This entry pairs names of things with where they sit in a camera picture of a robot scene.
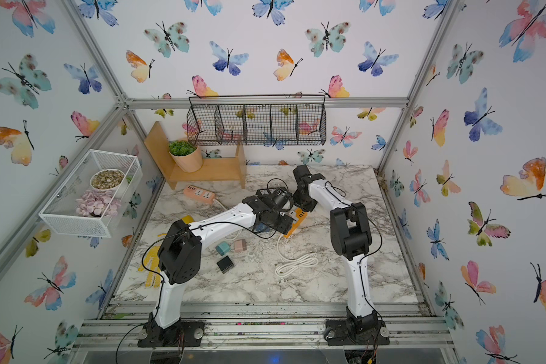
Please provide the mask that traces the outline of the orange power strip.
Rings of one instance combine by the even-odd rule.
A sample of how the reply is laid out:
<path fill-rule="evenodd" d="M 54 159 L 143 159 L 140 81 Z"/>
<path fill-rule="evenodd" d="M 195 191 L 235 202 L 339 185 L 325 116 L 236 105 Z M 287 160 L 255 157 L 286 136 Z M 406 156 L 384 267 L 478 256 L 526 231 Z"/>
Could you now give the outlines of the orange power strip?
<path fill-rule="evenodd" d="M 290 238 L 296 232 L 296 230 L 300 228 L 301 224 L 307 218 L 308 213 L 304 212 L 301 208 L 296 208 L 289 212 L 288 215 L 293 219 L 293 223 L 289 232 L 284 235 L 285 239 Z"/>

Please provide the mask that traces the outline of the teal plug adapter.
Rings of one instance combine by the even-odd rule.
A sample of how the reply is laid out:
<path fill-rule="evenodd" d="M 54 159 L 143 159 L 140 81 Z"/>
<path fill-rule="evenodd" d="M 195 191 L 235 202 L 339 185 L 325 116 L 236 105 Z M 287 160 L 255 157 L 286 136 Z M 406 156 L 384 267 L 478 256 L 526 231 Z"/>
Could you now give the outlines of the teal plug adapter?
<path fill-rule="evenodd" d="M 220 244 L 216 246 L 215 250 L 220 256 L 226 256 L 227 254 L 230 253 L 231 246 L 228 242 L 221 242 Z"/>

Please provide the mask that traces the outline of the pink power strip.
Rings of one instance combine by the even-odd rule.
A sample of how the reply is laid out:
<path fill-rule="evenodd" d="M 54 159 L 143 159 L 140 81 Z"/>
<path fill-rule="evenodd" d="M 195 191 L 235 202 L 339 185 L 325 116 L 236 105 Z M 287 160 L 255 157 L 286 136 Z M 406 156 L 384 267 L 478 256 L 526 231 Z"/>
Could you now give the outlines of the pink power strip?
<path fill-rule="evenodd" d="M 216 195 L 214 192 L 205 190 L 194 185 L 187 185 L 183 189 L 185 197 L 194 200 L 198 203 L 206 203 L 212 205 L 216 200 Z"/>

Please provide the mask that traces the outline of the black plug adapter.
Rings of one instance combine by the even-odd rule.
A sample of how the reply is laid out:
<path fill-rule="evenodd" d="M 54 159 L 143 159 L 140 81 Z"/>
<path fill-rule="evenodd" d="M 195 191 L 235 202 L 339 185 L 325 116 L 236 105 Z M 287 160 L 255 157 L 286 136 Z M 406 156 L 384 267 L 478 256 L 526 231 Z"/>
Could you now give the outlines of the black plug adapter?
<path fill-rule="evenodd" d="M 217 266 L 221 273 L 225 274 L 234 267 L 234 263 L 229 256 L 225 256 L 217 262 Z"/>

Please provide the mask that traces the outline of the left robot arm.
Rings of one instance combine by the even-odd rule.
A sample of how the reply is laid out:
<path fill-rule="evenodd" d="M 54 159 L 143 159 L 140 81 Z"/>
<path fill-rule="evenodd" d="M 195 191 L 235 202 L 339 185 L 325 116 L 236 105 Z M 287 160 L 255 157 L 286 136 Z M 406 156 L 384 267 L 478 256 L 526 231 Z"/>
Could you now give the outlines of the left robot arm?
<path fill-rule="evenodd" d="M 180 321 L 186 283 L 200 271 L 203 250 L 237 231 L 254 234 L 260 224 L 274 233 L 286 234 L 293 224 L 287 214 L 292 207 L 293 198 L 287 188 L 270 187 L 212 218 L 191 224 L 182 220 L 173 223 L 158 251 L 162 285 L 153 314 L 157 326 L 167 329 Z"/>

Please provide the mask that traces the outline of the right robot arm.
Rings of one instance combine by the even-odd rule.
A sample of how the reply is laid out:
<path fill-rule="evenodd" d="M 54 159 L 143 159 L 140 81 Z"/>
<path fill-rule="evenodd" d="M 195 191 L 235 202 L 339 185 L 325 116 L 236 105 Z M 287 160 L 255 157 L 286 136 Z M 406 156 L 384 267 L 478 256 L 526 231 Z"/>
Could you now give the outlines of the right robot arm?
<path fill-rule="evenodd" d="M 371 299 L 367 272 L 372 233 L 366 207 L 347 200 L 322 174 L 313 174 L 306 165 L 297 166 L 293 175 L 297 206 L 304 212 L 321 206 L 329 213 L 330 241 L 346 273 L 349 319 L 359 327 L 376 323 L 379 313 Z"/>

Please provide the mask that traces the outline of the pink plug adapter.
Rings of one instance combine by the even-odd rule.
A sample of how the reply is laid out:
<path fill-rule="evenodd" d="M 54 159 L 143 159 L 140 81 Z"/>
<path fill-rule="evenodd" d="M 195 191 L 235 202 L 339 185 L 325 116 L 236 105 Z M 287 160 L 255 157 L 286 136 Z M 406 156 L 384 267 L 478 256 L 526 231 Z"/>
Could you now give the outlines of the pink plug adapter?
<path fill-rule="evenodd" d="M 239 239 L 233 242 L 233 249 L 235 253 L 242 253 L 247 250 L 247 241 Z"/>

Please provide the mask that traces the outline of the wooden shelf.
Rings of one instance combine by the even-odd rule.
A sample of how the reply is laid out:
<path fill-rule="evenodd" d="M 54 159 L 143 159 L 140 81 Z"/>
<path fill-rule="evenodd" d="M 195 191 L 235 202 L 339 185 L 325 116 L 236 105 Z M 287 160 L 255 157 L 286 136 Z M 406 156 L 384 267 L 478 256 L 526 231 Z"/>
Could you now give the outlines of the wooden shelf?
<path fill-rule="evenodd" d="M 198 149 L 191 156 L 176 157 L 168 150 L 168 138 L 159 121 L 153 124 L 144 144 L 171 189 L 178 182 L 233 181 L 246 186 L 247 165 L 244 147 L 237 145 L 235 156 L 203 159 Z"/>

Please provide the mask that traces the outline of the potted green plant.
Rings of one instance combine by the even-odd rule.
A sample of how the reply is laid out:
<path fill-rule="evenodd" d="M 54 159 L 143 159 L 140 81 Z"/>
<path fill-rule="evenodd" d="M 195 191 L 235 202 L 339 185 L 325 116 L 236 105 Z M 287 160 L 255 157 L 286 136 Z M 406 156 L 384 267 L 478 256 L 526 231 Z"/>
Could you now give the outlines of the potted green plant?
<path fill-rule="evenodd" d="M 168 151 L 176 165 L 185 173 L 194 173 L 203 167 L 200 149 L 187 140 L 169 142 Z"/>

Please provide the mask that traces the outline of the yellow toy shovel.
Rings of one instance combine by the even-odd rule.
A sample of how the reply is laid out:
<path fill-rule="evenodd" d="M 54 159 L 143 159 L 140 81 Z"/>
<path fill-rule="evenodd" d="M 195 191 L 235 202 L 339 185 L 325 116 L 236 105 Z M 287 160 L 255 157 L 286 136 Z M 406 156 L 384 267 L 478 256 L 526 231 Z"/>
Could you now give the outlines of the yellow toy shovel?
<path fill-rule="evenodd" d="M 145 272 L 147 274 L 144 283 L 145 288 L 160 288 L 162 277 L 159 274 L 159 251 L 160 243 L 154 243 L 147 248 L 143 257 L 140 260 L 140 266 L 138 271 Z"/>

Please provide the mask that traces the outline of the bowl of pebbles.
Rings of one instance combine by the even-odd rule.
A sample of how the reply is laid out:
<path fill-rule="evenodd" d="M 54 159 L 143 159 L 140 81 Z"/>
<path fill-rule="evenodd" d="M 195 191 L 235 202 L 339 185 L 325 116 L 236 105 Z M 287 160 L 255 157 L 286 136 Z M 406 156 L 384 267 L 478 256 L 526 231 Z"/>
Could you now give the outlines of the bowl of pebbles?
<path fill-rule="evenodd" d="M 89 184 L 98 191 L 116 190 L 123 182 L 125 174 L 118 169 L 101 170 L 91 177 Z"/>

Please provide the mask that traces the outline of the pink succulent flowers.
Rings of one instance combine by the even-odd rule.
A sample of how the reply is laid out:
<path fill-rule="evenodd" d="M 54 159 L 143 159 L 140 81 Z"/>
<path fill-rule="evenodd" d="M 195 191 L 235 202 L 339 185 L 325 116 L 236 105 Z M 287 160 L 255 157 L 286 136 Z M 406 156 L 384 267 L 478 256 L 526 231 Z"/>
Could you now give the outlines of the pink succulent flowers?
<path fill-rule="evenodd" d="M 115 198 L 112 191 L 87 190 L 75 200 L 75 212 L 78 216 L 103 218 L 116 216 L 121 209 L 121 200 Z"/>

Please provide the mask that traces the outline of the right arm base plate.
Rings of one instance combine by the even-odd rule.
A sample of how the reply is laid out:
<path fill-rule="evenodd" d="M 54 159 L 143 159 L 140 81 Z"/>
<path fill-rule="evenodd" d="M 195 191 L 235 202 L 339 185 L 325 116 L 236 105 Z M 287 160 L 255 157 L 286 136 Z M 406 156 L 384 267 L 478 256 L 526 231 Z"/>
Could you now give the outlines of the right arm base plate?
<path fill-rule="evenodd" d="M 352 320 L 336 319 L 325 322 L 323 339 L 329 346 L 385 346 L 391 343 L 390 332 L 383 320 L 359 330 Z"/>

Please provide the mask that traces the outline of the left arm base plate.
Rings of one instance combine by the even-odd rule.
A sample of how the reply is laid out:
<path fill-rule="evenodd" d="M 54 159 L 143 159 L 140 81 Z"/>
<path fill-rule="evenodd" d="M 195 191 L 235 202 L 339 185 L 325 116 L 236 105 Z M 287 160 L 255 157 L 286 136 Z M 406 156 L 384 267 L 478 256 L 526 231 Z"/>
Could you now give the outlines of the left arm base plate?
<path fill-rule="evenodd" d="M 204 336 L 205 323 L 182 321 L 174 323 L 167 329 L 161 328 L 151 318 L 138 335 L 138 347 L 199 347 Z"/>

